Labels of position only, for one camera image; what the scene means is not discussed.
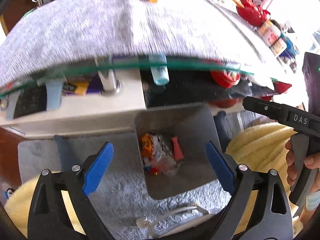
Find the person's right hand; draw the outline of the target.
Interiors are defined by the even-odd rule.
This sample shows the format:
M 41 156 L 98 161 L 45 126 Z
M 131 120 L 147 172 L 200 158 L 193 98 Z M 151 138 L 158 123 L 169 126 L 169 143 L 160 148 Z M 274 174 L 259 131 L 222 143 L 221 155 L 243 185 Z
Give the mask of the person's right hand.
M 291 140 L 289 139 L 285 144 L 285 148 L 288 150 L 286 155 L 286 162 L 287 162 L 287 182 L 289 185 L 293 185 L 297 178 L 297 170 L 294 166 L 295 156 L 291 144 Z M 320 182 L 319 182 L 319 168 L 320 168 L 320 155 L 319 153 L 312 154 L 304 160 L 304 164 L 307 168 L 313 170 L 317 169 L 318 173 L 313 182 L 310 192 L 315 193 L 319 191 Z

